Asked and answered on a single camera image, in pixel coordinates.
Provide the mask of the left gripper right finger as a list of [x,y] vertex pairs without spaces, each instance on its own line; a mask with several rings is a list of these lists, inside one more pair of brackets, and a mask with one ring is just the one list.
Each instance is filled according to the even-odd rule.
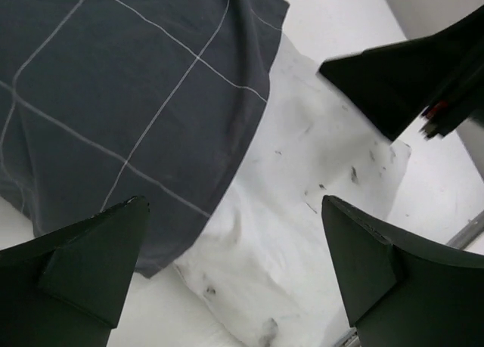
[[483,257],[335,196],[321,217],[346,316],[363,346],[481,346]]

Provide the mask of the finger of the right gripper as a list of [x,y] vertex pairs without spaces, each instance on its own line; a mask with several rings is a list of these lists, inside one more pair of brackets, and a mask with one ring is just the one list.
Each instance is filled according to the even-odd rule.
[[324,61],[319,74],[394,141],[424,112],[426,76],[483,71],[483,9],[431,35]]

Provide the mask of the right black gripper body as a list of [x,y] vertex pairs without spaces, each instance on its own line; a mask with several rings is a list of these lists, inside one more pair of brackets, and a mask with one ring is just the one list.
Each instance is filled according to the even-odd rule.
[[426,123],[420,132],[427,139],[445,137],[461,123],[471,120],[483,126],[483,71],[447,76],[426,76],[422,80]]

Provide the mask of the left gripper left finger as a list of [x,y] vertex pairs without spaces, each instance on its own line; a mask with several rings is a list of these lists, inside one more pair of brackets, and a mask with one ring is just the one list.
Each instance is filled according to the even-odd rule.
[[150,215],[133,197],[1,251],[3,346],[106,346],[116,329]]

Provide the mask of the white pillow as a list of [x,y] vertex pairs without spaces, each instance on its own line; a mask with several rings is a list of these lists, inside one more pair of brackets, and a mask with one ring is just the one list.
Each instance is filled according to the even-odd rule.
[[247,346],[329,345],[347,328],[321,220],[333,194],[386,218],[411,148],[390,143],[281,38],[259,127],[191,248],[185,285]]

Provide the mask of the dark grey checked pillowcase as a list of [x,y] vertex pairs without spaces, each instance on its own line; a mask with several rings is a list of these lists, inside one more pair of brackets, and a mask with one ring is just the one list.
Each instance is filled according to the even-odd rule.
[[36,236],[136,195],[136,269],[188,249],[268,102],[285,0],[1,0],[1,197]]

